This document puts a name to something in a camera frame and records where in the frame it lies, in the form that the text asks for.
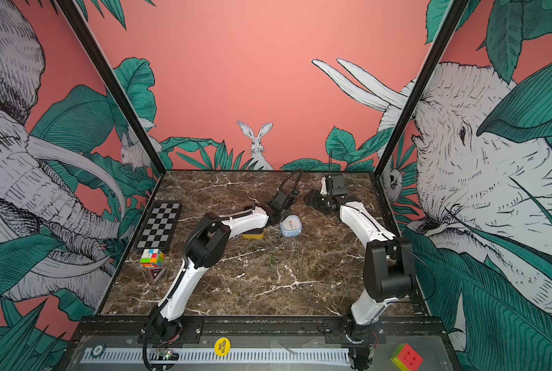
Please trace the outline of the yellow rectangular alarm clock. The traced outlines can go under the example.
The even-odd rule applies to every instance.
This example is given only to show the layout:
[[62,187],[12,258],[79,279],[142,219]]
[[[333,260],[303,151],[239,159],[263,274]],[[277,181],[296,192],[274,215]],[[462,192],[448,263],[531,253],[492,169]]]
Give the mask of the yellow rectangular alarm clock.
[[241,237],[245,240],[261,240],[265,237],[265,228],[256,228],[242,233]]

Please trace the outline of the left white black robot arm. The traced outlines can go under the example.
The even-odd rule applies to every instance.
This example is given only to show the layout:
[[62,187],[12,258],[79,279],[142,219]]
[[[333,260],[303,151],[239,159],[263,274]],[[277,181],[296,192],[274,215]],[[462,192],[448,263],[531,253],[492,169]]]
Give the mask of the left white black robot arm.
[[203,275],[221,260],[228,241],[251,230],[279,224],[289,211],[275,203],[261,203],[231,215],[205,214],[186,240],[179,274],[163,300],[152,309],[142,332],[155,331],[165,342],[174,337],[190,296]]

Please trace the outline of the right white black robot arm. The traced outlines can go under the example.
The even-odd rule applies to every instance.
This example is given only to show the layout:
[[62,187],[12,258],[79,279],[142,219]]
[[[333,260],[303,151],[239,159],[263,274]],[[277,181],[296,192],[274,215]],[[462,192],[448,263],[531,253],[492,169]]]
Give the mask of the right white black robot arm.
[[304,202],[325,215],[337,216],[365,247],[364,291],[351,306],[351,323],[367,326],[377,322],[390,304],[415,290],[415,264],[409,242],[386,230],[358,199],[311,190]]

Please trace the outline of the light blue small alarm clock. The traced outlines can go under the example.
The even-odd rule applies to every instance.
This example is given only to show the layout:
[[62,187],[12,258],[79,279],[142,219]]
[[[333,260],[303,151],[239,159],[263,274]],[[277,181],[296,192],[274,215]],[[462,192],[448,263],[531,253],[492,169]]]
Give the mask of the light blue small alarm clock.
[[282,236],[297,237],[302,233],[302,222],[296,215],[289,215],[279,224]]

